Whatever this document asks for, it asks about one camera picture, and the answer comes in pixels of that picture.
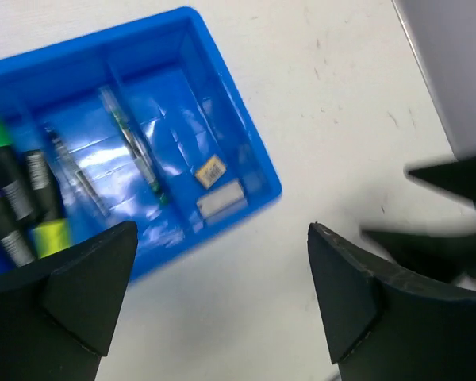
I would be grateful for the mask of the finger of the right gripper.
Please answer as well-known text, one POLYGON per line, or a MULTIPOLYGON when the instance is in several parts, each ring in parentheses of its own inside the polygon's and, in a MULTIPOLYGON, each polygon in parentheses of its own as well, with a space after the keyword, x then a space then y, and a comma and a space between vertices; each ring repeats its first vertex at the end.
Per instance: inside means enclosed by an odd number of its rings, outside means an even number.
POLYGON ((433 236, 364 227, 361 234, 417 274, 443 283, 453 283, 463 275, 476 279, 476 233, 433 236))
POLYGON ((406 175, 476 203, 476 155, 407 168, 406 175))

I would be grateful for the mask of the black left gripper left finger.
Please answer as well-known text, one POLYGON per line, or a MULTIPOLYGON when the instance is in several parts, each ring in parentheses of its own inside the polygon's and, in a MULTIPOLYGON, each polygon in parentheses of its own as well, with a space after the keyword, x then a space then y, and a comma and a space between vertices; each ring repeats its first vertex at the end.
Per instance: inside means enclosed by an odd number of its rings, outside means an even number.
POLYGON ((133 221, 0 275, 0 380, 93 380, 138 245, 133 221))

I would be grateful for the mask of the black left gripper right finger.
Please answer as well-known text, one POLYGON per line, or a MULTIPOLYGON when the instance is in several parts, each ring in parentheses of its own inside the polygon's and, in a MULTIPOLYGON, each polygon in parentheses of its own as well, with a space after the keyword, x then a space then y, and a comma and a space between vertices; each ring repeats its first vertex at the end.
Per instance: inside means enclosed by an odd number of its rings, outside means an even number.
POLYGON ((476 380, 476 291, 419 275, 320 223, 308 255, 344 380, 476 380))

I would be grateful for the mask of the purple highlighter black body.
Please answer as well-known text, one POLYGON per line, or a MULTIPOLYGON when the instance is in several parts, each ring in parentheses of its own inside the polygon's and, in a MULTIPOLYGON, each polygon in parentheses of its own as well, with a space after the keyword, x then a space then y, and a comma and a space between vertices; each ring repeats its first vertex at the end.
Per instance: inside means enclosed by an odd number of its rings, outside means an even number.
POLYGON ((33 246, 25 231, 19 226, 15 214, 0 191, 0 252, 15 267, 35 261, 33 246))

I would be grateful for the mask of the yellow highlighter black body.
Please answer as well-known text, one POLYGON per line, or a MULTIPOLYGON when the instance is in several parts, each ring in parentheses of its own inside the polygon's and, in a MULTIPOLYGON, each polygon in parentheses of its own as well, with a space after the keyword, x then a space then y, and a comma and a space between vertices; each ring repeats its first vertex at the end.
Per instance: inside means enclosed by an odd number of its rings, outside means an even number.
POLYGON ((59 183, 45 154, 35 149, 23 157, 40 215, 31 232, 41 259, 71 247, 71 231, 59 183))

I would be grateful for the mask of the blue pen refill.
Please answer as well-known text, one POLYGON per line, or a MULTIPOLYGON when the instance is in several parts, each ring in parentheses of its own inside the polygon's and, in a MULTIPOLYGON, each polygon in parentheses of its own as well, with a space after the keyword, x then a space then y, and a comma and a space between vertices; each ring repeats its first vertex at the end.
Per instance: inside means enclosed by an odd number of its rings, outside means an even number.
POLYGON ((109 208, 102 201, 102 198, 95 190, 94 185, 85 174, 84 170, 75 161, 60 135, 48 123, 43 124, 43 129, 53 145, 61 166, 68 171, 70 177, 73 178, 76 184, 82 189, 83 193, 92 201, 102 218, 106 220, 109 219, 111 217, 109 208))

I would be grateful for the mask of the green highlighter black body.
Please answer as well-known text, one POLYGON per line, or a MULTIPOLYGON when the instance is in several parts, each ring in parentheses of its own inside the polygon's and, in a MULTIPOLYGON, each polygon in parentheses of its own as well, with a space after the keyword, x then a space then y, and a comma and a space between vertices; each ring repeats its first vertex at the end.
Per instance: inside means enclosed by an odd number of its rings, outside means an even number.
POLYGON ((0 120, 0 189, 6 196, 17 221, 27 227, 39 217, 33 190, 6 127, 0 120))

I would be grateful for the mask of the white translucent eraser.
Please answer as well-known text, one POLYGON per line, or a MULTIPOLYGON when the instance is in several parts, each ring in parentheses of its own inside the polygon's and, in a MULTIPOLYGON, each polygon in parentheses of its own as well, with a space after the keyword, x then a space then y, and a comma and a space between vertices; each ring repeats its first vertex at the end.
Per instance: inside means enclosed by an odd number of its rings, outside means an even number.
POLYGON ((196 205, 203 218, 209 218, 245 199, 244 189, 238 179, 234 179, 216 190, 200 197, 196 205))

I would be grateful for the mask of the beige eraser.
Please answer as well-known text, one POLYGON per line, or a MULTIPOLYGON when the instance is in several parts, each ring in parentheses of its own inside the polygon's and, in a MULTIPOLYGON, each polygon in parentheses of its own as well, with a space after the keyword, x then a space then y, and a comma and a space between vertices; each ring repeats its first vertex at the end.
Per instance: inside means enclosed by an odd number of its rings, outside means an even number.
POLYGON ((208 190, 226 171, 225 163, 213 155, 195 172, 195 177, 208 190))

